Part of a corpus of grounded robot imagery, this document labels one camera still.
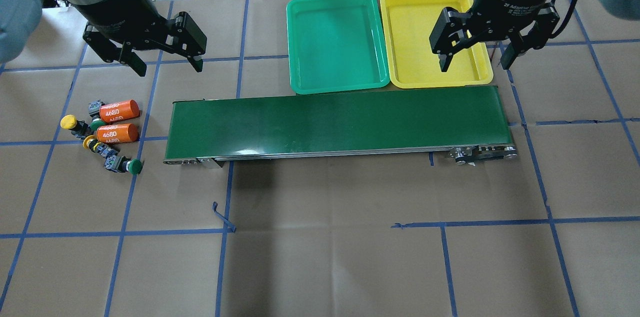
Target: orange battery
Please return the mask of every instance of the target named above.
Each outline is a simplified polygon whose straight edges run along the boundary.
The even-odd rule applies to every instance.
[[[121,144],[138,140],[138,128],[133,123],[103,125],[95,131],[98,141],[105,144]]]
[[[106,123],[135,119],[138,116],[140,116],[140,108],[133,99],[105,104],[100,107],[100,118]]]

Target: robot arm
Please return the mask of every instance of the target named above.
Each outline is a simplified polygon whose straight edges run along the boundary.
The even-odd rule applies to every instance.
[[[529,49],[541,49],[553,35],[560,16],[547,0],[475,0],[466,12],[445,7],[430,34],[433,53],[446,72],[455,53],[478,42],[510,40],[502,59],[508,69]],[[608,12],[624,19],[640,19],[640,0],[600,0]],[[534,23],[522,35],[521,31]]]
[[[202,71],[207,37],[187,12],[167,20],[151,0],[68,1],[87,19],[82,38],[103,61],[120,62],[144,76],[147,66],[134,50],[162,49],[185,57]],[[42,0],[0,0],[0,62],[20,54],[41,9]]]

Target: green tray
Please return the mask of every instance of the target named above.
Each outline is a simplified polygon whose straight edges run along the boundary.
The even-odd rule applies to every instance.
[[[174,102],[165,164],[512,146],[495,86]]]
[[[295,93],[374,89],[389,83],[377,0],[291,0],[286,27]]]

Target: yellow tray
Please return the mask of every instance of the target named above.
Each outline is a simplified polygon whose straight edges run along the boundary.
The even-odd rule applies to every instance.
[[[429,35],[442,9],[466,12],[473,0],[380,0],[391,82],[401,89],[486,85],[494,78],[487,46],[477,43],[441,72]]]

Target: blue tape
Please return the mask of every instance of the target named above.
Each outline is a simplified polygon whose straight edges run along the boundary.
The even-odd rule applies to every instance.
[[[576,119],[574,121],[537,121],[535,123],[536,126],[553,126],[553,125],[565,125],[565,124],[609,124],[609,123],[620,123],[619,118],[608,119],[608,120],[598,120],[598,119]]]
[[[245,41],[247,39],[247,16],[249,15],[249,0],[244,0],[244,14],[242,16],[242,37],[240,40],[240,63],[238,64],[238,79],[235,86],[235,98],[240,98],[242,91],[242,71],[243,62],[245,60]],[[231,208],[231,189],[233,187],[234,178],[234,162],[229,162],[229,172],[226,179],[226,202],[224,205],[224,217],[229,220],[229,211]],[[227,255],[227,235],[225,231],[222,233],[222,243],[220,245],[220,260],[217,267],[217,288],[215,289],[215,317],[220,317],[220,306],[222,304],[222,281],[225,273],[225,257]]]
[[[229,162],[229,172],[226,178],[226,205],[224,206],[224,217],[229,218],[231,206],[231,189],[234,179],[234,162]],[[228,232],[222,233],[222,243],[220,245],[220,260],[217,267],[217,288],[215,289],[215,317],[220,317],[220,306],[222,305],[222,281],[225,272],[225,258],[227,255],[227,235]]]
[[[98,232],[41,232],[41,233],[3,233],[0,240],[13,238],[63,238],[63,237],[119,237],[124,236],[174,236],[174,235],[215,235],[228,231],[227,228],[192,228],[165,230],[127,230],[124,233],[117,230]]]
[[[245,60],[276,60],[281,58],[289,58],[288,54],[277,54],[277,55],[250,55],[245,57]]]
[[[564,284],[566,286],[567,293],[569,294],[569,303],[571,303],[571,309],[573,310],[573,317],[580,317],[578,311],[578,303],[576,303],[576,297],[574,296],[574,288],[571,286],[571,279],[569,278],[569,272],[567,271],[567,263],[565,262],[565,255],[560,247],[560,238],[558,238],[558,231],[556,225],[550,223],[551,235],[553,236],[553,244],[555,244],[555,251],[558,254],[558,260],[560,261],[560,269],[562,270],[562,277],[564,278]]]
[[[440,237],[442,238],[442,254],[444,255],[444,269],[446,272],[446,284],[448,285],[448,298],[451,301],[451,315],[458,317],[458,308],[456,306],[456,294],[453,289],[453,276],[451,275],[451,261],[449,259],[449,246],[447,244],[447,233],[444,226],[440,228]]]
[[[235,87],[235,98],[240,98],[242,89],[242,68],[245,62],[245,41],[247,39],[247,14],[249,14],[249,0],[244,0],[244,17],[242,18],[242,38],[240,39],[240,63],[238,64],[238,80]]]
[[[585,41],[575,41],[575,42],[548,42],[546,46],[585,46],[587,42]]]
[[[75,72],[73,73],[73,79],[71,80],[71,86],[69,87],[69,91],[66,94],[66,100],[64,101],[64,106],[62,107],[62,113],[60,113],[60,119],[65,116],[67,112],[67,108],[69,107],[69,101],[71,101],[71,95],[74,92],[76,87],[76,81],[78,80],[78,74],[80,73],[80,66],[82,65],[82,61],[85,58],[85,54],[87,53],[87,44],[85,43],[82,48],[82,53],[80,53],[80,59],[75,66]],[[60,135],[60,124],[55,124],[55,133],[53,135],[53,141],[48,149],[48,153],[46,154],[46,159],[44,162],[44,166],[42,167],[42,172],[40,174],[40,178],[38,180],[38,186],[36,187],[35,194],[33,196],[33,200],[31,201],[31,205],[29,207],[29,213],[27,214],[27,218],[24,222],[24,227],[22,228],[22,237],[20,237],[20,241],[18,242],[18,247],[15,250],[15,254],[13,255],[13,261],[11,262],[11,267],[9,269],[9,274],[7,276],[6,282],[4,284],[4,289],[2,290],[2,295],[0,296],[0,311],[2,311],[2,307],[5,304],[5,299],[7,298],[7,291],[9,290],[9,286],[11,285],[11,278],[14,275],[14,270],[16,269],[16,265],[18,264],[18,259],[20,258],[20,252],[23,249],[23,244],[25,243],[25,237],[27,231],[29,230],[29,225],[32,222],[32,217],[34,217],[34,211],[36,208],[36,204],[38,203],[38,198],[40,196],[40,192],[42,190],[42,184],[44,182],[44,178],[47,175],[47,169],[49,168],[49,164],[51,162],[51,156],[53,155],[53,149],[55,147],[55,143],[58,140],[58,135]]]
[[[53,141],[19,141],[19,142],[0,142],[0,147],[4,146],[51,146]]]
[[[122,67],[122,64],[118,62],[114,63],[101,63],[101,64],[87,64],[85,66],[80,67],[81,69],[103,69],[106,67]]]
[[[394,223],[391,228],[443,228],[443,227],[481,227],[481,226],[519,226],[545,224],[593,224],[604,222],[640,222],[640,216],[607,216],[607,217],[570,217],[554,219],[503,219],[486,221],[439,221]]]
[[[471,226],[517,226],[517,225],[544,225],[549,219],[504,219],[487,221],[439,221],[439,222],[413,222],[396,223],[391,228],[443,228],[443,227],[471,227]]]
[[[505,49],[502,43],[500,43],[500,52],[505,53]],[[558,261],[560,262],[560,269],[562,270],[562,276],[564,278],[564,285],[567,290],[567,294],[569,296],[569,301],[571,303],[571,308],[573,310],[574,317],[580,317],[580,313],[578,311],[578,304],[576,304],[576,297],[574,296],[574,290],[571,286],[571,280],[569,279],[569,273],[567,272],[567,265],[565,264],[565,258],[562,253],[562,247],[560,246],[560,240],[558,239],[558,234],[555,233],[556,226],[553,223],[553,213],[551,213],[551,206],[549,206],[547,200],[547,189],[545,188],[545,183],[542,181],[542,174],[540,172],[540,165],[538,164],[538,158],[536,156],[536,151],[533,148],[533,141],[531,139],[531,134],[529,128],[527,127],[526,120],[524,119],[524,110],[522,109],[521,101],[518,96],[518,90],[516,89],[514,83],[514,75],[510,69],[507,69],[507,75],[509,76],[509,80],[511,82],[511,89],[513,91],[513,96],[516,99],[516,104],[518,105],[518,112],[520,117],[522,118],[522,127],[524,129],[524,134],[526,137],[526,144],[528,144],[528,150],[530,152],[531,161],[533,162],[533,167],[535,170],[535,177],[537,178],[537,184],[540,189],[540,194],[542,194],[542,201],[544,202],[544,208],[546,209],[546,217],[548,219],[549,226],[551,228],[551,235],[553,236],[553,244],[555,245],[555,252],[558,255]]]
[[[585,28],[585,25],[583,25],[583,21],[580,18],[580,14],[578,13],[578,10],[576,9],[573,14],[575,15],[575,19],[578,21],[578,25],[580,26],[580,30],[582,31],[582,34],[584,35],[584,39],[587,42],[587,46],[589,47],[589,52],[591,53],[591,57],[593,58],[593,62],[596,66],[596,68],[598,69],[598,73],[599,76],[602,80],[602,83],[604,84],[604,87],[606,89],[606,93],[608,94],[608,97],[611,100],[611,104],[613,105],[613,108],[615,110],[615,113],[617,114],[617,118],[620,119],[621,124],[622,124],[622,129],[624,130],[624,134],[626,134],[626,138],[629,141],[629,145],[631,146],[631,150],[633,151],[633,155],[635,156],[635,161],[637,162],[638,166],[640,166],[640,153],[638,153],[638,148],[636,147],[636,142],[634,142],[633,137],[631,136],[631,132],[629,131],[629,127],[627,126],[627,123],[625,121],[625,117],[622,115],[622,111],[620,110],[620,107],[618,105],[618,102],[616,101],[615,96],[613,95],[613,91],[611,90],[611,87],[609,85],[609,82],[607,82],[607,78],[604,74],[604,71],[602,69],[602,66],[598,60],[598,55],[596,55],[596,51],[594,49],[594,46],[592,44],[592,41],[589,39],[589,34],[587,34],[587,30]]]
[[[594,45],[606,45],[606,44],[636,44],[638,42],[640,42],[640,39],[638,38],[634,38],[634,39],[610,39],[610,40],[605,40],[605,41],[589,41],[591,44]]]
[[[602,222],[640,222],[640,216],[556,218],[554,224],[592,224]]]
[[[175,236],[175,235],[215,235],[226,232],[226,228],[194,228],[167,230],[127,230],[125,236]]]
[[[167,141],[169,137],[166,135],[159,135],[158,137],[144,137],[144,141]]]
[[[240,57],[218,57],[218,58],[203,58],[202,62],[225,62],[225,61],[238,61]],[[173,61],[161,61],[160,65],[174,65],[174,64],[188,64],[186,59],[175,59]]]
[[[224,225],[226,225],[231,230],[231,232],[236,232],[236,225],[231,223],[231,221],[229,221],[226,217],[218,212],[217,201],[213,201],[213,213],[215,214],[215,216],[218,216],[222,220],[222,223],[224,223]]]
[[[82,139],[73,139],[70,141],[51,141],[51,143],[53,145],[59,146],[59,145],[81,145],[83,143]]]
[[[51,66],[51,67],[25,67],[25,68],[5,68],[4,71],[8,73],[22,73],[30,71],[52,71],[52,70],[74,70],[81,67],[78,66]]]
[[[169,12],[167,13],[167,19],[171,18],[171,13],[174,9],[174,1],[169,3]],[[146,112],[144,114],[144,125],[140,133],[140,142],[137,149],[137,159],[142,156],[142,150],[145,146],[145,139],[147,134],[147,127],[149,126],[149,117],[151,116],[151,108],[153,107],[154,95],[156,94],[156,85],[158,84],[158,75],[160,73],[160,64],[162,62],[163,51],[158,52],[158,58],[155,62],[155,73],[153,74],[153,82],[151,83],[151,92],[149,93],[149,102],[147,103]],[[111,279],[109,281],[109,292],[107,293],[107,301],[104,306],[104,317],[108,317],[112,308],[112,299],[114,298],[114,288],[116,284],[116,278],[118,278],[118,267],[120,266],[120,258],[122,254],[122,245],[124,243],[124,237],[126,235],[127,223],[129,220],[129,213],[131,210],[131,202],[133,201],[133,192],[135,191],[136,181],[139,175],[133,175],[131,178],[131,185],[128,189],[128,196],[126,197],[126,206],[124,210],[124,217],[122,217],[122,226],[120,228],[118,238],[118,248],[116,249],[116,257],[113,262],[113,269],[111,271]]]

